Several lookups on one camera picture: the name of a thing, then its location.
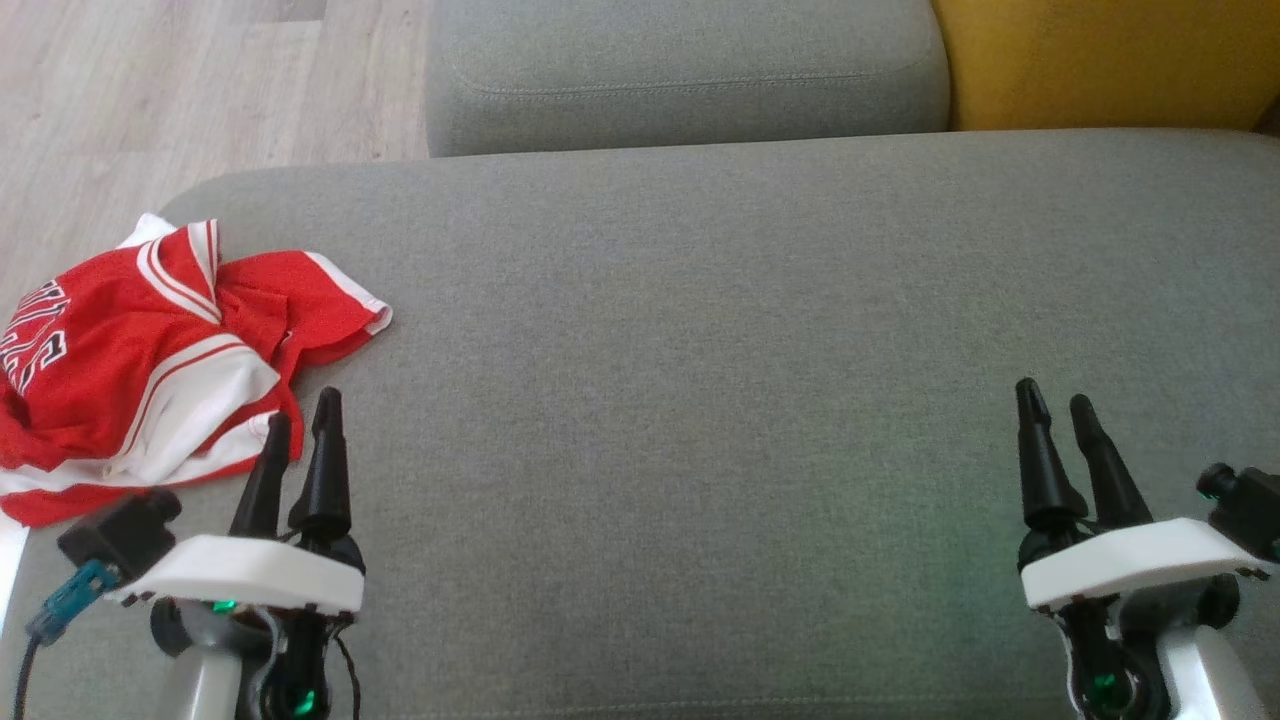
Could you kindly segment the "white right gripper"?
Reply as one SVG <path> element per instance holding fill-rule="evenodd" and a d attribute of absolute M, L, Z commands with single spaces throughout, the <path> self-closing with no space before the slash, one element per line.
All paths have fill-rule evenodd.
<path fill-rule="evenodd" d="M 1025 525 L 1032 530 L 1048 530 L 1082 520 L 1088 514 L 1087 502 L 1068 479 L 1039 386 L 1032 378 L 1021 378 L 1015 384 L 1015 400 Z M 1076 446 L 1091 474 L 1096 524 L 1111 532 L 1025 565 L 1020 578 L 1029 609 L 1057 612 L 1080 600 L 1126 594 L 1224 573 L 1274 577 L 1274 562 L 1256 557 L 1206 521 L 1176 518 L 1153 523 L 1149 507 L 1091 400 L 1074 395 L 1070 414 Z"/>

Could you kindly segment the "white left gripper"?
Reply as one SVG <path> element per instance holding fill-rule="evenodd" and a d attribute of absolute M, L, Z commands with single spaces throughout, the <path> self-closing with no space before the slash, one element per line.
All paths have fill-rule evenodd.
<path fill-rule="evenodd" d="M 269 418 L 268 437 L 230 524 L 232 537 L 204 534 L 183 539 L 142 577 L 108 597 L 118 603 L 150 596 L 236 601 L 284 610 L 311 607 L 320 614 L 360 611 L 365 579 L 358 569 L 294 546 L 256 539 L 276 538 L 282 482 L 291 464 L 291 434 L 292 420 L 287 414 Z M 288 525 L 298 546 L 326 547 L 348 536 L 352 527 L 339 389 L 321 389 L 311 436 L 312 455 Z"/>

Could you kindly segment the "red Bulls 23 jersey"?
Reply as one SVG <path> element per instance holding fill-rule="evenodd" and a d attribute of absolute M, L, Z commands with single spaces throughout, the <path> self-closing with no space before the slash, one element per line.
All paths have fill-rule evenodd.
<path fill-rule="evenodd" d="M 0 331 L 0 512 L 24 527 L 247 468 L 280 377 L 227 324 L 216 222 L 96 255 Z"/>

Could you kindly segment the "large grey sofa seat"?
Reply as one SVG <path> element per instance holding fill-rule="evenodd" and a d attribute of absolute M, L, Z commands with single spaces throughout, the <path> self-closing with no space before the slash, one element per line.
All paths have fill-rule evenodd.
<path fill-rule="evenodd" d="M 1280 140 L 1069 129 L 223 176 L 388 302 L 344 397 L 361 720 L 1074 720 L 1014 387 L 1157 518 L 1280 471 Z"/>

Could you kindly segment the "large yellow sofa back cushion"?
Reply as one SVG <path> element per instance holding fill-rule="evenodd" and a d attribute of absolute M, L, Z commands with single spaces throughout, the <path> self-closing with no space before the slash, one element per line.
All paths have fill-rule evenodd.
<path fill-rule="evenodd" d="M 1280 97 L 1280 0 L 931 0 L 952 127 L 1253 129 Z"/>

